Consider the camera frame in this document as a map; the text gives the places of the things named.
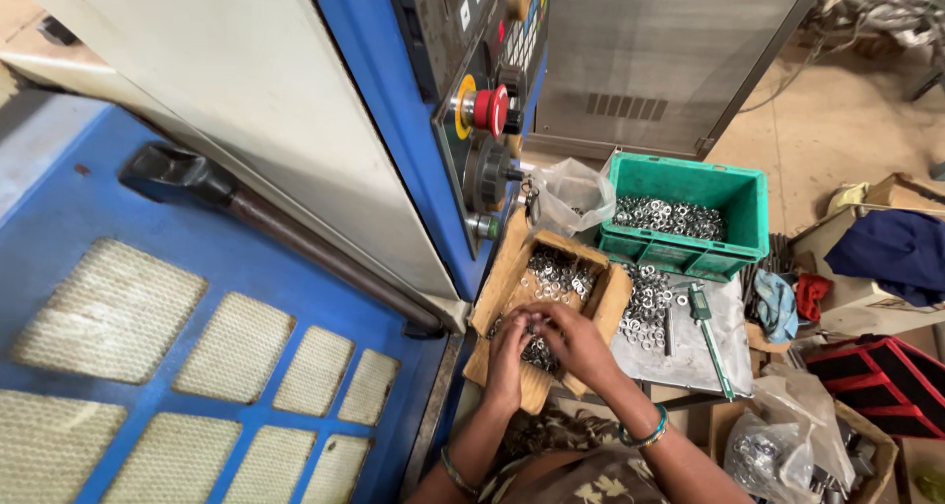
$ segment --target bracelet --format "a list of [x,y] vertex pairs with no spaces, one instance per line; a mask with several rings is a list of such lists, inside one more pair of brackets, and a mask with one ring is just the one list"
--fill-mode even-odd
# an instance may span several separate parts
[[656,430],[653,430],[653,433],[647,436],[642,440],[633,440],[627,434],[627,429],[624,428],[624,424],[621,423],[619,426],[620,441],[628,446],[633,448],[647,448],[652,444],[656,443],[666,434],[666,409],[662,407],[660,403],[655,403],[656,409],[660,411],[660,423],[656,426]]
[[450,461],[450,455],[446,453],[445,445],[440,450],[440,459],[443,460],[443,467],[446,469],[446,475],[453,480],[453,483],[456,484],[456,487],[458,487],[466,495],[472,497],[473,500],[479,498],[480,488],[476,488],[467,484],[466,480],[464,480],[459,472],[456,471],[453,462]]

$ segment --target red cloth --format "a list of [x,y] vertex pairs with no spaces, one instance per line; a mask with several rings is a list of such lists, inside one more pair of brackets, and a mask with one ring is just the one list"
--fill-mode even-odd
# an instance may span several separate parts
[[797,282],[797,312],[812,321],[820,320],[820,305],[818,301],[827,295],[833,285],[830,279],[819,275],[804,273]]

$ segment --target woman's left hand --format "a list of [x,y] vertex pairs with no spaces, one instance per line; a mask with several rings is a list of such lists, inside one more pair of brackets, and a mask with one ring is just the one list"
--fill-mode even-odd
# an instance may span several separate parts
[[503,325],[492,339],[489,350],[489,375],[482,404],[511,417],[522,403],[519,360],[532,335],[526,333],[527,314],[503,318]]

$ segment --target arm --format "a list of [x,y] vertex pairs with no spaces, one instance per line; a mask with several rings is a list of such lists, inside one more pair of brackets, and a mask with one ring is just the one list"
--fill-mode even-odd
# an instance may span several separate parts
[[[536,303],[520,311],[533,319],[549,318],[553,322],[539,321],[536,334],[545,337],[572,375],[604,399],[633,439],[641,440],[653,433],[660,423],[659,411],[620,370],[589,319],[559,304]],[[725,471],[668,423],[665,436],[641,452],[673,504],[752,502]]]
[[[525,332],[527,316],[510,314],[505,327],[492,339],[489,375],[482,402],[447,448],[456,472],[467,484],[480,487],[489,473],[508,420],[522,403],[519,359],[531,340]],[[470,502],[446,474],[442,462],[430,470],[408,502]]]

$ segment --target light blue cloth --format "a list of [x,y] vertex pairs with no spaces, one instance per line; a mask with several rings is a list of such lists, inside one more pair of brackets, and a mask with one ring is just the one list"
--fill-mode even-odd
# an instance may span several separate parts
[[758,316],[771,343],[794,340],[797,335],[797,302],[794,290],[784,279],[759,268],[755,293],[761,298]]

